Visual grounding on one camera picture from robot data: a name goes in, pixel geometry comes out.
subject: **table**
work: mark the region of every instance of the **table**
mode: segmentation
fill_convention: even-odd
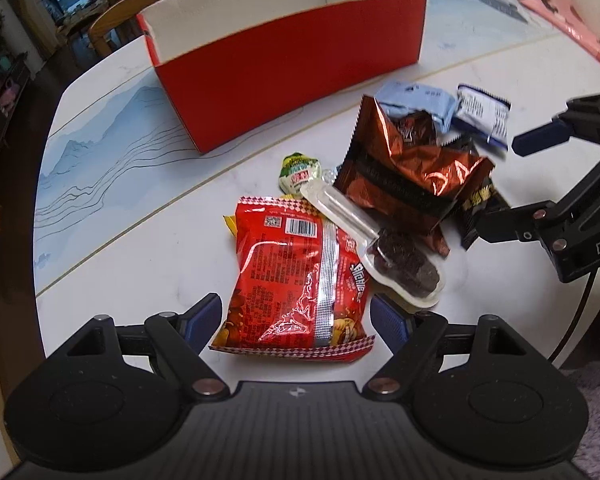
[[[43,157],[34,218],[34,278],[47,354],[91,316],[137,324],[183,312],[208,292],[228,304],[237,277],[235,242],[222,215],[241,195],[280,192],[282,158],[298,151],[325,168],[341,163],[363,93],[390,77],[455,91],[483,87],[512,101],[509,135],[547,122],[578,95],[600,92],[600,65],[540,19],[522,23],[477,0],[428,0],[420,62],[308,104],[200,156],[135,40],[75,81],[62,96]],[[560,199],[600,159],[577,139],[534,156],[496,159],[493,179],[519,206]],[[465,252],[449,226],[446,288],[435,311],[450,322],[501,316],[548,356],[566,332],[586,277],[558,281],[539,244],[478,240]],[[600,270],[559,365],[600,308]],[[366,314],[365,327],[374,330]],[[234,388],[238,380],[354,380],[389,357],[376,339],[350,365],[286,362],[205,349]],[[445,366],[463,357],[446,359]],[[147,367],[144,358],[128,362]]]

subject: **red snack bag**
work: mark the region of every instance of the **red snack bag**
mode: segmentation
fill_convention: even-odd
[[[235,219],[240,274],[211,349],[343,361],[371,349],[369,277],[349,235],[305,200],[243,197]]]

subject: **silver seal strip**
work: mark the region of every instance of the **silver seal strip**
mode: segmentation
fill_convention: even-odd
[[[322,258],[318,278],[318,301],[315,310],[314,346],[329,346],[333,331],[333,307],[338,279],[338,237],[336,225],[322,220]]]

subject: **dark floor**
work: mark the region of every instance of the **dark floor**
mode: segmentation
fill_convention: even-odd
[[[32,218],[49,127],[69,84],[97,62],[86,42],[59,50],[20,99],[0,153],[0,382],[8,395],[43,357],[32,273]],[[600,359],[600,313],[565,362]]]

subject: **barcode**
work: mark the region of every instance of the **barcode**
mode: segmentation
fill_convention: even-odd
[[[307,238],[317,238],[318,225],[308,220],[297,220],[296,218],[287,218],[285,223],[285,233],[288,235],[305,236]]]

